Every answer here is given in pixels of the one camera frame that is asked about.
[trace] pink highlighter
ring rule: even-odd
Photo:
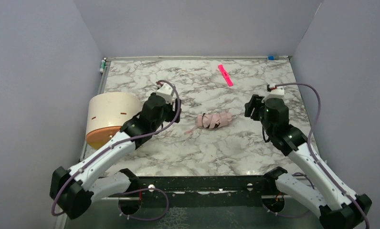
[[[231,79],[229,78],[229,74],[224,69],[224,66],[222,64],[220,64],[220,65],[218,65],[218,69],[221,71],[221,73],[222,73],[225,81],[227,82],[228,86],[232,87],[233,83],[232,83]]]

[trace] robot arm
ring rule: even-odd
[[[172,86],[165,83],[156,93],[152,93],[142,111],[125,122],[110,141],[91,156],[68,170],[59,167],[53,172],[50,196],[69,218],[82,215],[92,202],[131,188],[136,176],[128,169],[110,177],[98,178],[121,157],[151,139],[163,122],[180,121],[180,99],[173,102]]]
[[[348,198],[355,198],[367,214],[371,200],[367,195],[358,196],[344,184],[314,151],[315,160],[309,152],[306,136],[289,123],[288,107],[284,104],[282,87],[268,86],[270,94],[266,97],[253,95],[245,104],[245,117],[262,123],[262,129],[269,140],[285,156],[296,163],[311,179],[318,191],[310,189],[282,168],[276,168],[265,176],[271,179],[273,188],[289,194],[310,209],[321,221],[324,228],[351,229],[363,221],[359,211]],[[339,186],[346,190],[342,193],[321,168],[323,166]]]

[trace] white wall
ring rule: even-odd
[[[292,59],[299,82],[322,98],[315,137],[321,155],[373,200],[380,229],[380,0],[325,0]],[[310,117],[317,102],[302,90]]]
[[[78,160],[102,55],[72,0],[0,0],[0,229],[48,229],[52,172]]]
[[[292,55],[322,0],[74,0],[107,57]]]

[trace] marble surface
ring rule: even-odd
[[[219,64],[231,76],[233,87],[224,81]],[[161,79],[174,83],[180,94],[180,123],[120,159],[107,174],[129,168],[137,176],[262,175],[277,166],[301,172],[272,144],[264,143],[259,122],[243,116],[244,104],[253,94],[268,94],[268,83],[296,81],[288,60],[112,61],[105,93],[130,92],[146,101]],[[307,135],[310,125],[298,88],[287,87],[284,100],[290,123]],[[184,134],[195,126],[197,115],[220,112],[234,116],[229,126]],[[93,152],[88,146],[85,157]]]

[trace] purple cable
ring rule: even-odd
[[[313,159],[315,161],[317,161],[317,164],[319,165],[319,167],[321,167],[322,171],[324,171],[324,173],[332,181],[332,183],[342,192],[343,195],[345,195],[348,199],[350,199],[350,201],[352,201],[352,203],[354,204],[354,206],[357,207],[357,210],[360,212],[361,216],[364,219],[364,222],[366,223],[366,229],[370,229],[370,222],[369,222],[369,219],[366,216],[366,213],[364,213],[364,211],[361,209],[361,207],[357,203],[357,201],[351,195],[347,194],[346,190],[341,185],[338,184],[338,182],[332,177],[332,175],[323,166],[323,164],[318,161],[317,156],[315,155],[314,151],[312,150],[311,136],[312,136],[312,132],[313,132],[314,128],[316,127],[316,125],[318,123],[319,114],[321,113],[321,99],[319,97],[318,91],[313,86],[311,86],[309,84],[306,84],[306,83],[280,83],[280,84],[276,84],[276,87],[289,86],[289,85],[301,85],[301,86],[309,87],[309,88],[311,88],[314,91],[315,95],[317,96],[317,100],[318,100],[317,115],[315,117],[315,120],[314,120],[314,123],[312,124],[311,129],[309,130],[308,137],[306,139],[306,142],[308,144],[308,150],[309,150],[311,156],[313,157]]]
[[[311,182],[311,180],[303,173],[294,173],[293,174],[294,177],[305,177],[309,183],[311,184],[311,187],[314,188],[314,184]],[[280,216],[280,217],[283,217],[283,218],[288,218],[288,219],[298,219],[298,218],[302,218],[302,217],[305,217],[307,216],[309,213],[310,213],[310,210],[306,211],[305,213],[301,214],[301,215],[298,215],[298,216],[289,216],[289,215],[283,215],[281,213],[278,213],[278,212],[274,212],[274,211],[271,211],[269,210],[266,205],[263,204],[263,207],[270,213],[272,213],[273,215],[276,215],[276,216]]]
[[[165,196],[165,199],[166,199],[166,208],[165,208],[165,210],[163,211],[163,213],[160,216],[155,217],[155,218],[150,218],[150,219],[144,219],[144,218],[138,218],[138,217],[131,216],[131,215],[126,215],[121,210],[120,205],[118,205],[118,210],[120,211],[120,216],[126,216],[127,219],[136,219],[136,220],[141,220],[141,221],[155,221],[155,220],[158,220],[158,219],[164,217],[166,215],[166,213],[168,212],[168,210],[169,210],[169,198],[168,198],[168,195],[166,195],[166,192],[162,191],[161,189],[159,189],[159,188],[142,188],[142,189],[138,189],[138,190],[134,190],[134,191],[130,191],[130,192],[123,192],[123,193],[119,193],[119,194],[121,194],[121,195],[129,195],[129,194],[133,194],[133,193],[137,193],[137,192],[142,192],[142,191],[147,191],[147,190],[156,190],[156,191],[162,193]]]
[[[131,137],[131,138],[127,138],[127,139],[124,139],[124,140],[121,140],[121,141],[118,141],[118,142],[115,142],[114,144],[111,144],[109,147],[105,148],[104,150],[102,150],[99,154],[97,154],[96,156],[94,156],[90,161],[88,161],[85,165],[83,165],[78,171],[76,171],[63,185],[62,187],[59,189],[58,193],[56,194],[55,198],[53,199],[53,203],[52,203],[52,207],[51,207],[51,214],[53,216],[60,216],[62,215],[64,212],[59,212],[59,213],[56,213],[55,212],[55,207],[56,207],[56,204],[58,203],[58,200],[59,200],[59,197],[61,196],[62,192],[65,190],[66,186],[68,186],[68,184],[77,176],[79,175],[80,173],[82,173],[87,167],[89,167],[89,165],[91,165],[93,162],[95,162],[99,157],[101,157],[103,154],[105,154],[108,150],[110,149],[113,149],[115,146],[119,145],[119,144],[122,144],[124,142],[128,142],[128,141],[133,141],[133,140],[137,140],[137,139],[140,139],[140,138],[143,138],[143,137],[149,137],[149,136],[152,136],[152,135],[157,135],[159,134],[160,132],[168,129],[171,125],[173,125],[173,123],[177,120],[177,118],[179,117],[179,113],[180,113],[180,98],[179,98],[179,93],[178,91],[176,90],[176,87],[171,84],[170,82],[166,81],[166,80],[159,80],[157,81],[157,83],[160,83],[160,82],[163,82],[163,83],[167,83],[170,87],[173,88],[173,91],[175,92],[176,94],[176,98],[177,98],[177,108],[178,110],[176,111],[176,114],[173,118],[173,120],[167,125],[165,126],[164,128],[158,130],[158,131],[155,131],[155,132],[152,132],[152,133],[149,133],[149,134],[145,134],[145,135],[138,135],[138,136],[135,136],[135,137]]]

